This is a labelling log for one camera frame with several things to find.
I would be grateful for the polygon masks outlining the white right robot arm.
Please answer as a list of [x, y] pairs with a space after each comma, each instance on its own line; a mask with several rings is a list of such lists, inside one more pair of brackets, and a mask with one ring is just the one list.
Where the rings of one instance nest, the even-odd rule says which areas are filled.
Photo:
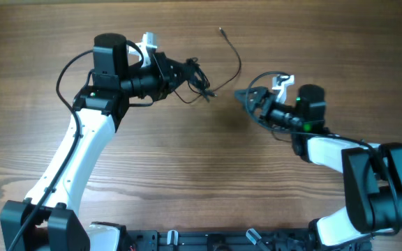
[[316, 85], [303, 85], [294, 106], [285, 105], [283, 90], [263, 86], [234, 96], [263, 128], [288, 133], [301, 159], [343, 175], [345, 206], [312, 222], [317, 247], [348, 247], [402, 229], [401, 143], [369, 144], [332, 134], [325, 127], [325, 91]]

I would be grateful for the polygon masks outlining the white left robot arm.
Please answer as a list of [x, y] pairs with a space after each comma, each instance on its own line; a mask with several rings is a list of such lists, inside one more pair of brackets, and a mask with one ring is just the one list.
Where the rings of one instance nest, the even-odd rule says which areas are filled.
[[7, 201], [0, 214], [7, 250], [132, 250], [125, 226], [78, 218], [84, 189], [103, 149], [131, 107], [159, 101], [198, 73], [195, 59], [178, 62], [158, 52], [152, 33], [134, 43], [103, 33], [90, 50], [94, 66], [67, 104], [68, 130], [46, 171], [22, 201]]

